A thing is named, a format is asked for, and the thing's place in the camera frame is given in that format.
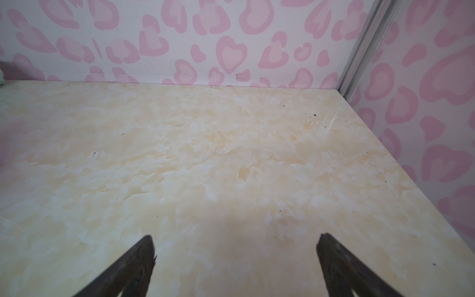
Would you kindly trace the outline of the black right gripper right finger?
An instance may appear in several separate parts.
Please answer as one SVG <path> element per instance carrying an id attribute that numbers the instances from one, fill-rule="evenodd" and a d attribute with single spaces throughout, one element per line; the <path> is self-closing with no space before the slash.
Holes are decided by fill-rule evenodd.
<path id="1" fill-rule="evenodd" d="M 320 235 L 316 252 L 330 297 L 402 296 L 331 234 Z"/>

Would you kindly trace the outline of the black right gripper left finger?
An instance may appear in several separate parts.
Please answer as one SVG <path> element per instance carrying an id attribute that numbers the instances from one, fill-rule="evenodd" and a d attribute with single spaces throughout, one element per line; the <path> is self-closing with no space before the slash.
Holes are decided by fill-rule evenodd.
<path id="1" fill-rule="evenodd" d="M 146 235 L 75 296 L 144 297 L 155 260 L 153 239 Z"/>

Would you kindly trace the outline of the aluminium corner frame post right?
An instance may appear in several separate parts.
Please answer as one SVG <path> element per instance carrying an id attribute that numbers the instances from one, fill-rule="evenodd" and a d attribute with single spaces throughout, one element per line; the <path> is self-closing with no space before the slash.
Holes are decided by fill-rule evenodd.
<path id="1" fill-rule="evenodd" d="M 336 90 L 346 101 L 355 93 L 403 3 L 403 0 L 373 2 L 336 86 Z"/>

